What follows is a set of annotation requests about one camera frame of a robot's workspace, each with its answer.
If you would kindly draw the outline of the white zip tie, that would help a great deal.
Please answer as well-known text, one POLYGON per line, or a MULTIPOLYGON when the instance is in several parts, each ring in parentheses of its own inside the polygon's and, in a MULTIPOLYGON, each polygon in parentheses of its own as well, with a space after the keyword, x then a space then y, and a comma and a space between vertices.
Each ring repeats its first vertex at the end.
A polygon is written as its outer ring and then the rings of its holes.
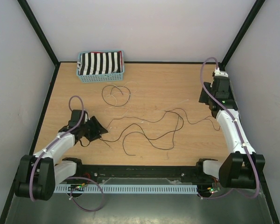
POLYGON ((137 89, 132 91, 130 85, 139 85, 135 81, 126 82, 123 85, 115 85, 110 83, 105 85, 101 91, 101 98, 104 103, 107 104, 107 108, 104 109, 104 114, 107 117, 123 117, 131 109, 130 99, 133 94, 137 92, 137 89), (112 110, 122 109, 125 110, 120 115, 111 115, 112 110))

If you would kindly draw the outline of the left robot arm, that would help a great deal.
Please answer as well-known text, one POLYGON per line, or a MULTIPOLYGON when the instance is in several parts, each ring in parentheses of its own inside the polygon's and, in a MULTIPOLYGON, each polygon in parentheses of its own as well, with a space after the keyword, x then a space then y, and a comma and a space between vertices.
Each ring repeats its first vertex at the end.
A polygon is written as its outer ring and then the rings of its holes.
POLYGON ((68 124, 58 131, 51 143, 41 151, 21 158, 15 180, 15 195, 33 201, 47 201, 52 197, 56 185, 67 178, 74 181, 82 179, 84 169, 81 159, 63 158, 63 155, 82 138, 92 142, 107 132, 95 116, 89 117, 86 111, 72 110, 68 124))

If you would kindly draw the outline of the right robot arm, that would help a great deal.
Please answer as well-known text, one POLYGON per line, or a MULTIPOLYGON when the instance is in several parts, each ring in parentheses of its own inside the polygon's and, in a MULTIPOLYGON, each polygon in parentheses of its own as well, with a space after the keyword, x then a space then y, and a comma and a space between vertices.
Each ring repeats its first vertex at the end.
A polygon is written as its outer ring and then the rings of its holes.
POLYGON ((225 188, 258 190, 265 158, 255 152, 245 135, 226 72, 213 73, 212 82, 204 83, 199 102, 209 106, 212 117, 221 127, 230 154, 223 163, 200 159, 202 165, 195 169, 196 179, 204 182, 213 176, 225 188))

